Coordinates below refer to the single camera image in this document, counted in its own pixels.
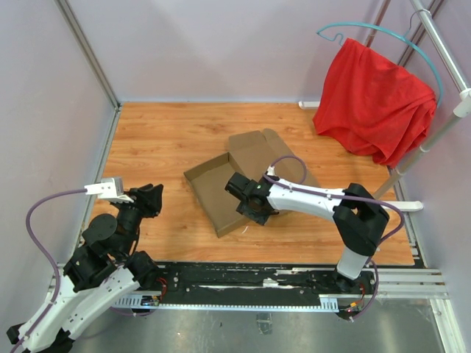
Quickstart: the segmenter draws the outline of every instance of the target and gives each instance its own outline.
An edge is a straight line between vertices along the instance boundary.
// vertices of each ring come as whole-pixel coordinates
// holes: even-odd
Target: white wall
[[[378,0],[70,0],[124,101],[317,99],[333,21],[373,21]],[[366,31],[340,29],[364,39]]]
[[[52,278],[26,212],[93,181],[113,111],[53,1],[3,0],[0,47],[0,352],[9,352],[7,328],[37,310]],[[68,196],[33,215],[56,260],[73,248],[84,207],[84,196]]]
[[[443,38],[468,79],[471,79],[471,3],[469,0],[447,1],[436,22]],[[445,84],[442,106],[433,122],[435,130],[459,102],[458,91],[443,66],[433,44],[426,38],[421,48],[436,63]],[[407,69],[433,83],[427,65],[414,55]],[[412,199],[423,200],[425,209],[414,214],[421,244],[430,267],[442,270],[461,333],[471,350],[471,121],[457,124],[406,175],[406,190]]]

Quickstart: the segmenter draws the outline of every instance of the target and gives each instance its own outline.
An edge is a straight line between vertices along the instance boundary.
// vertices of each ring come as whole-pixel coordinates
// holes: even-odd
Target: white bracket
[[[403,212],[416,212],[424,209],[424,204],[420,201],[385,201],[388,204],[392,204]]]
[[[97,195],[99,199],[109,202],[134,202],[124,195],[123,179],[119,176],[105,178],[99,184],[86,185],[87,195]]]
[[[301,109],[317,109],[319,108],[320,101],[299,101],[298,105]]]

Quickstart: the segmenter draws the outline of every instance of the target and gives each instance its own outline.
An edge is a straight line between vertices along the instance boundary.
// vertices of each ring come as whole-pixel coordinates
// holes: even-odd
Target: cardboard flap
[[[246,149],[248,147],[266,143],[266,138],[262,131],[245,132],[244,134],[229,136],[229,151]]]

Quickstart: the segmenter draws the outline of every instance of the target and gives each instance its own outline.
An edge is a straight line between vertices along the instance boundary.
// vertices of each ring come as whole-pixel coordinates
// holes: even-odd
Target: metal strip
[[[446,353],[466,353],[463,336],[450,300],[430,300],[435,322]]]
[[[381,22],[383,21],[383,17],[386,14],[386,11],[388,10],[390,2],[391,0],[383,1],[383,3],[381,4],[381,8],[378,11],[378,14],[376,15],[374,25],[379,26],[381,24]],[[366,37],[366,40],[365,40],[365,46],[367,46],[368,48],[372,45],[373,40],[375,39],[375,36],[376,36],[376,32],[377,32],[376,29],[372,29],[371,31],[369,31],[368,37]]]
[[[160,292],[153,292],[155,295],[160,295]],[[120,298],[113,307],[119,309],[173,309],[173,310],[229,310],[229,311],[278,311],[278,312],[308,312],[308,313],[337,313],[339,305],[335,298],[321,298],[320,305],[306,305],[306,306],[291,306],[291,305],[221,305],[221,304],[165,304],[161,303],[157,307],[150,307],[141,305],[142,296],[134,292]]]
[[[436,14],[440,10],[444,2],[445,0],[433,0],[430,3],[430,5],[428,6],[428,10],[432,14],[432,18],[435,18]],[[420,22],[420,25],[415,30],[410,41],[418,46],[420,42],[422,41],[422,39],[424,38],[424,35],[425,35],[425,28],[422,22]],[[399,66],[406,66],[409,60],[411,59],[412,55],[414,54],[414,52],[415,50],[411,46],[407,46],[403,54],[400,56],[400,59],[397,62],[397,64]]]
[[[111,88],[110,83],[108,82],[105,73],[103,72],[102,67],[100,66],[90,44],[87,41],[87,38],[82,31],[82,28],[79,25],[79,21],[74,14],[74,11],[71,8],[71,5],[68,3],[68,0],[54,0],[59,11],[64,16],[65,22],[67,22],[68,27],[70,28],[72,34],[77,40],[82,53],[85,55],[86,60],[90,64],[90,67],[98,79],[100,85],[103,88],[103,91],[107,95],[108,99],[112,106],[117,110],[120,107],[120,102],[116,97],[113,89]]]
[[[411,0],[412,6],[416,11],[424,10],[424,6],[420,0]],[[442,58],[443,63],[445,64],[448,72],[450,73],[453,82],[455,82],[456,87],[460,92],[469,88],[467,79],[463,75],[462,70],[459,68],[458,63],[451,54],[447,44],[443,41],[442,35],[440,34],[439,29],[436,27],[433,22],[432,17],[425,11],[420,11],[417,13],[419,16],[425,30],[427,31],[430,39],[432,40],[435,49],[438,51],[440,57]]]

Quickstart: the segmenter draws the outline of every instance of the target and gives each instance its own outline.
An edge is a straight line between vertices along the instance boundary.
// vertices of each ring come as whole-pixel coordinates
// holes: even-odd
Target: red cloth
[[[435,93],[406,69],[347,39],[329,68],[313,118],[319,135],[395,167],[424,140]]]

